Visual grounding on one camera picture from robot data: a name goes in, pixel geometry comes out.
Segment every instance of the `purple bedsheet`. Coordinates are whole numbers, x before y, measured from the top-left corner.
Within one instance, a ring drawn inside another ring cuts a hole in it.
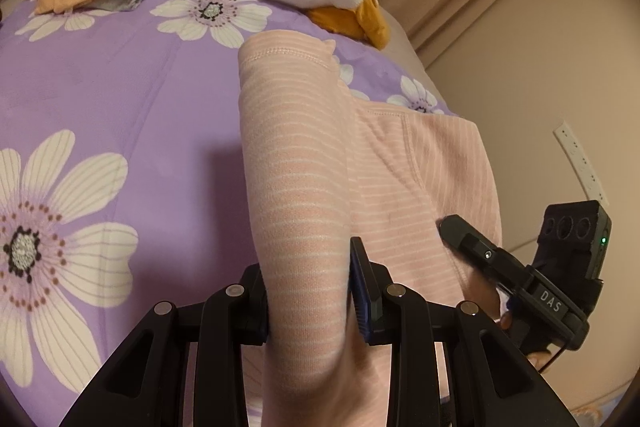
[[[255,262],[238,47],[263,29],[337,41],[355,96],[449,111],[376,50],[260,0],[143,0],[133,12],[0,28],[0,373],[59,424],[156,302],[184,305]]]

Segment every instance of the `metal screw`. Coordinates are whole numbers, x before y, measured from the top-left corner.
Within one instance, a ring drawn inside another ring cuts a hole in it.
[[[174,307],[172,306],[171,302],[162,301],[158,302],[158,304],[154,306],[154,311],[156,312],[156,315],[166,315],[173,308]]]
[[[406,288],[401,284],[390,284],[386,287],[386,292],[392,297],[402,297],[406,293]]]
[[[480,311],[478,305],[475,302],[471,301],[464,301],[462,304],[460,304],[460,309],[467,315],[475,315]]]
[[[241,284],[232,284],[226,288],[226,294],[229,297],[239,297],[244,293],[244,286]]]

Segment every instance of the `pink garment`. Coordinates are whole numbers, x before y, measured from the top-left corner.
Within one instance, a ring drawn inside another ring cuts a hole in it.
[[[386,425],[390,349],[364,344],[348,304],[349,240],[429,301],[498,295],[440,240],[460,214],[494,243],[494,178],[475,124],[351,96],[333,41],[291,31],[239,52],[242,150],[270,339],[244,351],[249,406],[263,427]],[[442,352],[440,390],[448,393]]]

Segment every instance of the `camera lens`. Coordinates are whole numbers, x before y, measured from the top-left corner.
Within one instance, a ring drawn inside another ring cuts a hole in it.
[[[588,217],[583,217],[575,227],[575,235],[578,239],[584,239],[591,230],[591,221]]]
[[[574,220],[570,216],[564,216],[558,223],[558,239],[566,239],[574,228]]]
[[[542,234],[549,235],[551,231],[554,229],[555,225],[556,225],[556,220],[553,217],[549,217],[549,219],[545,221],[545,226],[542,228]]]

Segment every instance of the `blue gripper pad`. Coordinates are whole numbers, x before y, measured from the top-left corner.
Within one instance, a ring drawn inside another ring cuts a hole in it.
[[[349,288],[356,310],[358,329],[364,341],[368,343],[371,340],[373,322],[382,317],[382,295],[359,237],[351,237],[350,255]]]

